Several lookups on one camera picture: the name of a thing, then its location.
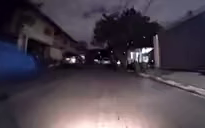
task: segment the curb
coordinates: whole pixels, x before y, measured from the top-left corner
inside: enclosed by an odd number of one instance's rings
[[[194,93],[194,94],[201,95],[201,96],[205,97],[205,89],[197,88],[193,85],[185,85],[185,84],[173,81],[173,80],[168,80],[168,79],[164,79],[162,77],[153,76],[153,75],[149,75],[149,74],[145,74],[145,73],[138,73],[138,75],[141,77],[144,77],[144,78],[149,78],[149,79],[170,85],[172,87],[179,88],[179,89],[185,90],[187,92]]]

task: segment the street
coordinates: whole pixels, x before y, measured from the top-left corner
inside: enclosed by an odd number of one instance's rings
[[[0,128],[205,128],[205,98],[150,79],[108,69],[53,78],[0,102]]]

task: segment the sidewalk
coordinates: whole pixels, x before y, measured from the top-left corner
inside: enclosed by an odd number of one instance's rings
[[[205,96],[205,76],[200,73],[149,70],[139,75]]]

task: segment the house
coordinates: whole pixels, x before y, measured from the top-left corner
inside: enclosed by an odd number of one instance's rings
[[[19,50],[52,63],[63,59],[65,52],[77,52],[73,45],[77,42],[64,32],[57,24],[45,16],[36,6],[28,2],[14,0],[14,5],[3,5],[2,14],[11,12],[3,22],[0,33],[11,37]]]

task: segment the night sky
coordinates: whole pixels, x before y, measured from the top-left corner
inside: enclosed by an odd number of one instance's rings
[[[102,13],[135,7],[145,11],[149,0],[32,0],[43,2],[41,10],[75,40],[91,41],[95,22]],[[163,26],[187,14],[189,10],[205,8],[205,0],[153,0],[146,15]]]

